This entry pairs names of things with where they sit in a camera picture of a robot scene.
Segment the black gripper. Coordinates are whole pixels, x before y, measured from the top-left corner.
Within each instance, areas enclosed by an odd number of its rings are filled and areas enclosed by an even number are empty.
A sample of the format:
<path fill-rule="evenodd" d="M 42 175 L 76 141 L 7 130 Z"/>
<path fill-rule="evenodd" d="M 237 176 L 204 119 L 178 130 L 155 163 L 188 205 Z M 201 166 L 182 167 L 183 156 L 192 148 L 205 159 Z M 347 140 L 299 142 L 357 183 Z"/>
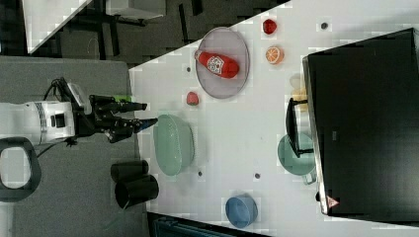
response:
<path fill-rule="evenodd" d="M 106 133 L 111 143 L 116 143 L 130 138 L 133 134 L 139 133 L 154 126 L 157 118 L 148 119 L 125 119 L 117 120 L 112 113 L 112 106 L 116 106 L 117 112 L 145 111 L 146 104 L 142 103 L 117 103 L 114 97 L 90 95 L 88 106 L 91 112 L 86 114 L 79 110 L 75 114 L 75 134 L 77 137 L 87 137 L 95 133 Z"/>

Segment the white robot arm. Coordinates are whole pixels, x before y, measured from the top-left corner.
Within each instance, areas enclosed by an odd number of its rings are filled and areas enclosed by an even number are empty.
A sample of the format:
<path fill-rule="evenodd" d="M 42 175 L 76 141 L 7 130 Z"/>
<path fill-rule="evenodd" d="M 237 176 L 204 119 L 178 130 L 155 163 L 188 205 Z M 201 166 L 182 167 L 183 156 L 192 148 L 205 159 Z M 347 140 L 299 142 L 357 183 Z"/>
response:
<path fill-rule="evenodd" d="M 1 104 L 1 138 L 25 137 L 34 146 L 66 142 L 103 133 L 116 143 L 158 122 L 157 118 L 121 118 L 117 113 L 144 111 L 147 105 L 114 97 L 89 96 L 88 114 L 76 101 Z"/>

